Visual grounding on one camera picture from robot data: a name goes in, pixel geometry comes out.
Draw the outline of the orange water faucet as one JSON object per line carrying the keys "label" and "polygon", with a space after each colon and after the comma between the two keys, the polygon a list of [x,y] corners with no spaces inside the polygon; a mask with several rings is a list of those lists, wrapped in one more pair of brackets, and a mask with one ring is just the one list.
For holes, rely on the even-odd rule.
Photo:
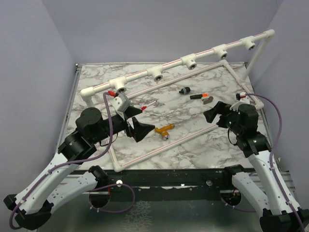
{"label": "orange water faucet", "polygon": [[163,140],[169,139],[169,133],[168,130],[171,130],[174,128],[174,124],[169,124],[167,126],[161,127],[161,128],[155,128],[155,132],[159,133]]}

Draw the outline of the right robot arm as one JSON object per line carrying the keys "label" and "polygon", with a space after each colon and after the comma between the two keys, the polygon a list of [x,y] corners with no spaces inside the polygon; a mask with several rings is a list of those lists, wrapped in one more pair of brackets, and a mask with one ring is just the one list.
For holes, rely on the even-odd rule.
{"label": "right robot arm", "polygon": [[203,113],[211,123],[216,116],[220,128],[236,136],[236,146],[244,153],[258,175],[258,187],[241,165],[225,168],[222,184],[227,189],[238,189],[253,206],[264,232],[303,232],[309,223],[309,211],[302,209],[288,189],[275,159],[271,146],[258,128],[258,112],[250,104],[237,108],[222,101]]}

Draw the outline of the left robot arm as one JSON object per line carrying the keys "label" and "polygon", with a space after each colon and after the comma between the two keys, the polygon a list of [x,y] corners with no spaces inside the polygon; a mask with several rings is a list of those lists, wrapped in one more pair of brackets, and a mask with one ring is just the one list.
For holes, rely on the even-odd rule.
{"label": "left robot arm", "polygon": [[108,116],[103,119],[101,111],[90,107],[76,119],[76,129],[58,148],[50,163],[39,176],[19,194],[7,195],[3,202],[11,210],[10,227],[13,230],[35,230],[45,224],[63,204],[89,190],[103,190],[108,184],[108,175],[98,165],[92,166],[82,176],[67,185],[60,183],[84,162],[93,160],[96,143],[125,131],[127,137],[141,141],[155,126],[140,123],[135,116],[141,109],[129,106],[125,116]]}

